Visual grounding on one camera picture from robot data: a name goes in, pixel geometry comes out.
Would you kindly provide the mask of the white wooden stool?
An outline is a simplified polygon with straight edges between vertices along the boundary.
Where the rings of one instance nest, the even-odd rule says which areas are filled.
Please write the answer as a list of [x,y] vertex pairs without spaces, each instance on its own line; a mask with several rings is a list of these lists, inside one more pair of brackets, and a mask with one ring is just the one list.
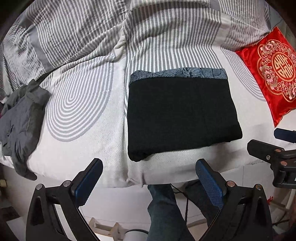
[[148,237],[148,231],[146,230],[127,230],[117,222],[113,226],[106,226],[92,217],[88,224],[100,240],[146,241]]

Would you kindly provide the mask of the grey striped duvet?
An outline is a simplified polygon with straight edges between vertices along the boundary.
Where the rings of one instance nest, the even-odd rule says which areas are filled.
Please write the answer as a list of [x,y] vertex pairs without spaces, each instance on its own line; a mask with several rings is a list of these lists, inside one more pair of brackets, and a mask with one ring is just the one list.
[[1,94],[53,69],[125,58],[135,70],[234,69],[234,51],[280,21],[265,1],[34,1],[1,43]]

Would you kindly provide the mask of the red embroidered cushion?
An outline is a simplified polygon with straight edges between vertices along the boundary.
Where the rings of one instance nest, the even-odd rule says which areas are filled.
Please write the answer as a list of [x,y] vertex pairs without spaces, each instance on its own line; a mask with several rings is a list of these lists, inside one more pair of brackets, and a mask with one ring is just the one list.
[[258,43],[235,52],[256,80],[277,126],[295,109],[295,50],[274,27]]

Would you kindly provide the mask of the person's left jeans leg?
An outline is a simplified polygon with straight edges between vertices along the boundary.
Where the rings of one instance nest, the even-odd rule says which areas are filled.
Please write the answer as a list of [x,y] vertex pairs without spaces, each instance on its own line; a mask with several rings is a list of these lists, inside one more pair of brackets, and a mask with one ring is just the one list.
[[147,210],[151,226],[147,240],[194,240],[177,206],[169,184],[148,185],[152,201]]

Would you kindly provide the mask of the grey jacket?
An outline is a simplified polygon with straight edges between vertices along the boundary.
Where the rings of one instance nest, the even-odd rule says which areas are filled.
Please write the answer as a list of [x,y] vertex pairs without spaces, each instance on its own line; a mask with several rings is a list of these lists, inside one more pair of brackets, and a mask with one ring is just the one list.
[[37,176],[28,168],[27,160],[38,145],[50,96],[33,79],[15,90],[1,111],[1,152],[11,158],[20,176],[33,181]]

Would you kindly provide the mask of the white grey striped bedsheet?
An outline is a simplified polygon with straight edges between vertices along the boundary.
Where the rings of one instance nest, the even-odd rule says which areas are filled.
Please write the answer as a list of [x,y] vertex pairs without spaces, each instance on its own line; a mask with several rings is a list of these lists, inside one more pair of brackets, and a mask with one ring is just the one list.
[[[138,163],[127,154],[127,98],[130,75],[180,67],[224,68],[243,137],[193,150],[154,154]],[[94,158],[104,172],[102,187],[181,183],[195,178],[195,162],[203,158],[214,170],[228,171],[254,163],[246,146],[251,139],[294,149],[277,140],[266,101],[242,60],[219,46],[153,50],[122,47],[104,57],[69,64],[45,81],[52,96],[40,141],[28,159],[38,175],[64,181]]]

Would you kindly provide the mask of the black pants blue patterned stripe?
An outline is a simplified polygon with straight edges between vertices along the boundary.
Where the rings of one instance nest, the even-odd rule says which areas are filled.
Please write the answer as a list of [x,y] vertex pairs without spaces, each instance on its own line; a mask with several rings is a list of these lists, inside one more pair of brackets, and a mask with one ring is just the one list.
[[127,125],[127,152],[135,162],[243,136],[223,68],[135,71],[129,82]]

